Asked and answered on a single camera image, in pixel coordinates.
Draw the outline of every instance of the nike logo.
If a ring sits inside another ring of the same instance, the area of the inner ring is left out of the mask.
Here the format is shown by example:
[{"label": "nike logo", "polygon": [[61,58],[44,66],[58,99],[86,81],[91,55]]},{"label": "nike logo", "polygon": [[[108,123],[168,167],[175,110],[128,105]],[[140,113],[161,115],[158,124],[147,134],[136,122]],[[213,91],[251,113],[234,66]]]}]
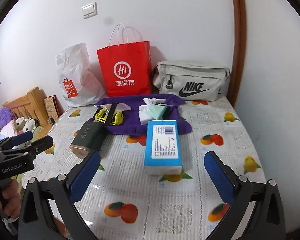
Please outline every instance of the nike logo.
[{"label": "nike logo", "polygon": [[202,90],[202,91],[194,91],[194,92],[191,92],[191,93],[183,93],[182,90],[183,90],[183,88],[179,91],[179,96],[182,97],[182,98],[184,98],[184,97],[189,97],[189,96],[192,96],[192,95],[195,95],[195,94],[207,91],[208,89]]}]

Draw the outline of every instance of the human hand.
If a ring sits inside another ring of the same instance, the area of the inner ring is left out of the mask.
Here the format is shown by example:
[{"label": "human hand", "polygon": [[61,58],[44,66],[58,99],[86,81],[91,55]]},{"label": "human hand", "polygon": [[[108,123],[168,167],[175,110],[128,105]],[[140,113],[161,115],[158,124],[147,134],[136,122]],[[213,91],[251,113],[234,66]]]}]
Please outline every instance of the human hand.
[{"label": "human hand", "polygon": [[21,196],[18,193],[18,188],[18,182],[12,179],[9,187],[2,191],[2,196],[8,200],[8,204],[4,207],[3,211],[7,216],[11,216],[14,219],[19,217],[21,209]]}]

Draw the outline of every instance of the blue box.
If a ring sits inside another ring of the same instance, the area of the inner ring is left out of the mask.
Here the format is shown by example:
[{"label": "blue box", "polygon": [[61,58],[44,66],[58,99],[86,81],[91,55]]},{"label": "blue box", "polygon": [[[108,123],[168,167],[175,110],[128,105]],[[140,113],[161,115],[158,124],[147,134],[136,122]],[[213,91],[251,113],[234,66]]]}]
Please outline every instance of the blue box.
[{"label": "blue box", "polygon": [[148,122],[144,164],[149,175],[181,173],[181,151],[176,121]]}]

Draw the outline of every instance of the zipper pull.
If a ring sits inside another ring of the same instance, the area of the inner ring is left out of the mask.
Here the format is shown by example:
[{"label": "zipper pull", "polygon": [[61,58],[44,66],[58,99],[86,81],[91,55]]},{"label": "zipper pull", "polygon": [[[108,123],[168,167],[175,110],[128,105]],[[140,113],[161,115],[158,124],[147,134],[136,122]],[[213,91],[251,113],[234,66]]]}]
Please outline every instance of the zipper pull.
[{"label": "zipper pull", "polygon": [[166,88],[166,89],[173,89],[172,75],[170,75],[170,79],[166,82],[165,88]]}]

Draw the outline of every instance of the hi logo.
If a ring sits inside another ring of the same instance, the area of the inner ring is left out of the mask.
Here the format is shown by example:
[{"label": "hi logo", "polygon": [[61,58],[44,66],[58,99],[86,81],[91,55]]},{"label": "hi logo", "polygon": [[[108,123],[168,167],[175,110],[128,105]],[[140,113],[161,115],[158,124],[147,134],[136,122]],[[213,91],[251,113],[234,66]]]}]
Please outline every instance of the hi logo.
[{"label": "hi logo", "polygon": [[185,86],[181,88],[181,90],[179,91],[179,96],[184,98],[184,97],[195,95],[197,93],[207,91],[208,89],[201,90],[203,85],[204,83],[187,82]]},{"label": "hi logo", "polygon": [[128,63],[120,61],[114,65],[113,72],[116,77],[126,79],[131,75],[131,67]]}]

